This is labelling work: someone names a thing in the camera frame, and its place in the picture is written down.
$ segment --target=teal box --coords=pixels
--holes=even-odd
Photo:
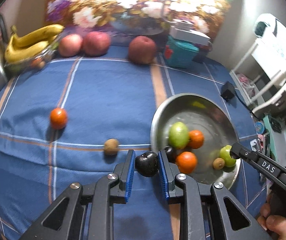
[[[169,67],[187,68],[199,49],[188,41],[176,40],[169,36],[163,57]]]

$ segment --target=brown kiwi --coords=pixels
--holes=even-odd
[[[119,151],[119,141],[116,139],[109,139],[104,143],[103,149],[106,155],[115,155]]]
[[[213,168],[216,170],[220,170],[224,167],[225,161],[222,158],[217,158],[213,162]]]

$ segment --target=banana bunch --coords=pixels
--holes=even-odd
[[[51,44],[63,29],[64,26],[60,24],[52,24],[19,37],[16,27],[12,26],[12,35],[4,54],[5,60],[15,63],[34,57]]]

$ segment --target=plaid tablecloth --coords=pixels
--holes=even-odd
[[[127,47],[112,46],[99,58],[56,59],[40,72],[9,81],[0,92],[0,234],[15,240],[72,182],[88,184],[113,171],[128,149],[150,148],[150,126],[157,107],[171,95],[192,92],[214,101],[230,117],[240,141],[250,147],[256,131],[250,114],[219,91],[233,83],[221,64],[207,59],[176,70],[158,55],[154,64],[127,61]],[[48,116],[64,107],[69,122],[63,133],[49,128]],[[102,153],[117,138],[116,157]],[[242,162],[232,193],[256,215],[266,198],[259,174]],[[114,209],[115,239],[173,239],[169,207],[159,178],[135,172],[132,195]]]

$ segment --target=floral wallpaper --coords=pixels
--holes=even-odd
[[[182,19],[213,41],[233,0],[166,0],[164,16]],[[112,37],[167,36],[170,25],[161,17],[164,0],[46,0],[45,23],[67,31],[109,32]]]

